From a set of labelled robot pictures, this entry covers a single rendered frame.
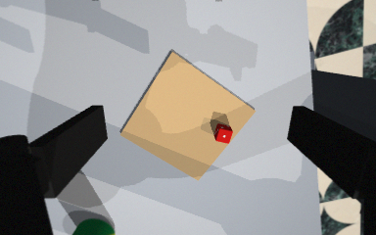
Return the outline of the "red die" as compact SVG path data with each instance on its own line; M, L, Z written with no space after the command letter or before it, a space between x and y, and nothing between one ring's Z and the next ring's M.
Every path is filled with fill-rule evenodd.
M218 123L214 132L215 141L228 144L230 142L232 133L233 130L230 126Z

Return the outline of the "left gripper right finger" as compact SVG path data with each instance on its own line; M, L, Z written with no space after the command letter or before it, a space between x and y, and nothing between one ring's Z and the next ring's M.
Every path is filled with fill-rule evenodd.
M305 106L293 106L287 140L352 199L364 199L363 235L376 235L376 142Z

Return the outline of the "tan square mat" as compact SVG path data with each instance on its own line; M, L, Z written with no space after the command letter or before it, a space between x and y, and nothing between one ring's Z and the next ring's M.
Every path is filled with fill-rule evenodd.
M172 52L120 136L199 181L255 112Z

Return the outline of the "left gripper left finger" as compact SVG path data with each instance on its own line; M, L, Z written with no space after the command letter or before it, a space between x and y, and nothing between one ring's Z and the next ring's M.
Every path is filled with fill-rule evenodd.
M56 199L107 139L103 105L29 144L25 135L1 137L0 235L54 235L44 199Z

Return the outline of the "green soda can with yellow stripes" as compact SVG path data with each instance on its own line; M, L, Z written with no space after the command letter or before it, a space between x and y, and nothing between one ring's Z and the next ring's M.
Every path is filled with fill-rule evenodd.
M72 235L116 235L116 233L105 219L88 218L77 225Z

